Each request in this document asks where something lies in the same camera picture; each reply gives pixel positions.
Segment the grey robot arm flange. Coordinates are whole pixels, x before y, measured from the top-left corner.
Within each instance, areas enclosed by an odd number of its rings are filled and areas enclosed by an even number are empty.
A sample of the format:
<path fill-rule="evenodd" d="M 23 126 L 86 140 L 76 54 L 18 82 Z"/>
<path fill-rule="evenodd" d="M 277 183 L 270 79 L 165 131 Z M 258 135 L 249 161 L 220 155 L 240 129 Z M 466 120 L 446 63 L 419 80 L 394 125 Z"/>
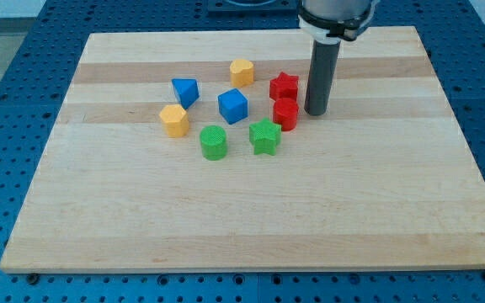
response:
<path fill-rule="evenodd" d="M 301 0 L 299 27 L 316 42 L 352 42 L 369 27 L 380 0 Z"/>

